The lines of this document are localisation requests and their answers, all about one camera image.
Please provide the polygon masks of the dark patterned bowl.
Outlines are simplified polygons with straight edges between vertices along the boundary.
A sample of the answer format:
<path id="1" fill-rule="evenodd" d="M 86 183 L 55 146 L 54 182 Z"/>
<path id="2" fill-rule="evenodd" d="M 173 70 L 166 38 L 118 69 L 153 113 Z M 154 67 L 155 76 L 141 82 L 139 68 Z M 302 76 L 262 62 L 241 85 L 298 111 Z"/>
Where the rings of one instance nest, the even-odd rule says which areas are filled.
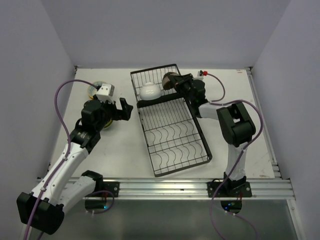
<path id="1" fill-rule="evenodd" d="M 175 84 L 172 83 L 169 76 L 180 76 L 180 74 L 176 72 L 167 72 L 162 78 L 162 88 L 163 90 L 170 90 L 175 87 Z"/>

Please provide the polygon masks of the lime yellow bowl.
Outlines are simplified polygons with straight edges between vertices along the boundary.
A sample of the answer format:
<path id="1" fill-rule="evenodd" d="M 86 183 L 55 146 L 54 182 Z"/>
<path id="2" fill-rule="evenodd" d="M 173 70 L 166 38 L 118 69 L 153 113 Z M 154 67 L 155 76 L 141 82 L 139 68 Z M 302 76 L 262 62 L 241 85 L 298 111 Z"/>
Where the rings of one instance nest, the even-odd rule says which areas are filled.
<path id="1" fill-rule="evenodd" d="M 110 120 L 110 121 L 103 127 L 103 130 L 106 130 L 108 127 L 110 127 L 112 123 L 113 123 L 113 120 Z"/>

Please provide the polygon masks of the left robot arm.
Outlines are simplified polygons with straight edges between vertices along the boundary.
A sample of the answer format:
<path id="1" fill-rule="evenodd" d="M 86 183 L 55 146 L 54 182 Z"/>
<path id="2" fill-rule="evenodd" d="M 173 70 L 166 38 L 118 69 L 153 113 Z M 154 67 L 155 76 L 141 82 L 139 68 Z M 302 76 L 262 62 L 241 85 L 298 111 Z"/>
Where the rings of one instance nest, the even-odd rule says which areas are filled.
<path id="1" fill-rule="evenodd" d="M 66 213 L 82 198 L 99 196 L 104 192 L 103 176 L 87 170 L 76 183 L 67 182 L 92 152 L 101 138 L 105 125 L 113 121 L 128 121 L 133 106 L 126 99 L 119 99 L 121 109 L 114 102 L 88 100 L 81 110 L 81 118 L 68 136 L 62 154 L 43 180 L 31 192 L 21 192 L 16 203 L 22 223 L 48 235 L 61 226 Z"/>

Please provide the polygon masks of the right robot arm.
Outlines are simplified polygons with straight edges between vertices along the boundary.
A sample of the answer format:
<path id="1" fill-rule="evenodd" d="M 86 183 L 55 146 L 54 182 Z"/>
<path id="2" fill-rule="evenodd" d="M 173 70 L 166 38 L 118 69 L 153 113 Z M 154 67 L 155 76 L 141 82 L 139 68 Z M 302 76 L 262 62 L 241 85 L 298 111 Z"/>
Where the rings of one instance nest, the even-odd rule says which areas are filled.
<path id="1" fill-rule="evenodd" d="M 166 73 L 162 78 L 162 87 L 174 89 L 191 108 L 196 118 L 217 120 L 223 139 L 228 145 L 227 167 L 223 181 L 212 181 L 210 188 L 215 195 L 225 193 L 235 196 L 247 182 L 245 173 L 246 150 L 260 135 L 249 115 L 245 100 L 233 100 L 222 103 L 222 98 L 207 100 L 203 78 L 209 76 L 207 71 L 199 71 L 197 77 L 192 74 L 180 75 Z"/>

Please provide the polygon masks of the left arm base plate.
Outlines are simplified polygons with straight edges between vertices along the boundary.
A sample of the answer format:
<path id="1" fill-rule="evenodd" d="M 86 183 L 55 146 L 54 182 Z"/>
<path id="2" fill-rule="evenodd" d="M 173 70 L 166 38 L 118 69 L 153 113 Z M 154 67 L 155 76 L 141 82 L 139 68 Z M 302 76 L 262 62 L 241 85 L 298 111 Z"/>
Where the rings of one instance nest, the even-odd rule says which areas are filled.
<path id="1" fill-rule="evenodd" d="M 117 198 L 119 196 L 120 183 L 118 181 L 104 181 L 102 190 L 111 192 Z"/>

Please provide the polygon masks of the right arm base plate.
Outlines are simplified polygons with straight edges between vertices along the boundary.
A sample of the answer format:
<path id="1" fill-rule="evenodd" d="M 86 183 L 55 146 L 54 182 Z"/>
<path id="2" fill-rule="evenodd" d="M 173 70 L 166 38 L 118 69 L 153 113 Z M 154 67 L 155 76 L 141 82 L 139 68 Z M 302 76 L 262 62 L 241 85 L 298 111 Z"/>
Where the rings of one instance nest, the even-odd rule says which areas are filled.
<path id="1" fill-rule="evenodd" d="M 251 185 L 246 177 L 240 180 L 228 179 L 221 187 L 222 182 L 215 178 L 206 183 L 209 198 L 251 198 L 253 196 Z"/>

